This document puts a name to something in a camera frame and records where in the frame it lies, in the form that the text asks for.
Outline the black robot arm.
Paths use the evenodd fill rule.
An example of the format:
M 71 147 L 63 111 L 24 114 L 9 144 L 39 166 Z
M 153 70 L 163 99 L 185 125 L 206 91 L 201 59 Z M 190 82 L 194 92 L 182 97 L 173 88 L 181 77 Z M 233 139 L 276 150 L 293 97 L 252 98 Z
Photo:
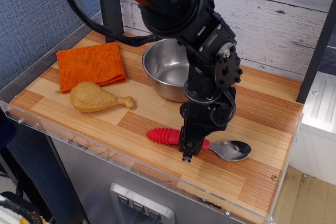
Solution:
M 184 124 L 179 151 L 183 161 L 199 154 L 204 139 L 224 131 L 236 113 L 235 84 L 243 73 L 235 34 L 214 10 L 213 0 L 135 0 L 147 29 L 160 38 L 175 38 L 189 62 L 180 108 Z

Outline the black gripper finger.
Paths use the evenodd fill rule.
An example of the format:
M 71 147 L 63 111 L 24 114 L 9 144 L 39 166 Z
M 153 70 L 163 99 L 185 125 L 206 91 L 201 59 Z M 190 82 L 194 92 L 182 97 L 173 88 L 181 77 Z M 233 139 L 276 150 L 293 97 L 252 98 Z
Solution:
M 192 161 L 193 156 L 197 156 L 201 151 L 201 144 L 197 145 L 194 150 L 190 151 L 190 161 Z
M 188 151 L 184 151 L 183 157 L 182 157 L 183 162 L 190 162 L 191 161 L 191 154 Z

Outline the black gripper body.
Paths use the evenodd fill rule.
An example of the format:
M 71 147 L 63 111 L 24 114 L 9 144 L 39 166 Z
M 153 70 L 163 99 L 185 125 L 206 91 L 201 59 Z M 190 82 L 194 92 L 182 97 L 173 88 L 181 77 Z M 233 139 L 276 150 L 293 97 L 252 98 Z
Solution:
M 221 92 L 202 98 L 189 87 L 184 88 L 188 98 L 180 107 L 184 118 L 179 137 L 179 151 L 199 153 L 205 137 L 213 132 L 224 131 L 236 113 L 236 88 L 229 87 Z

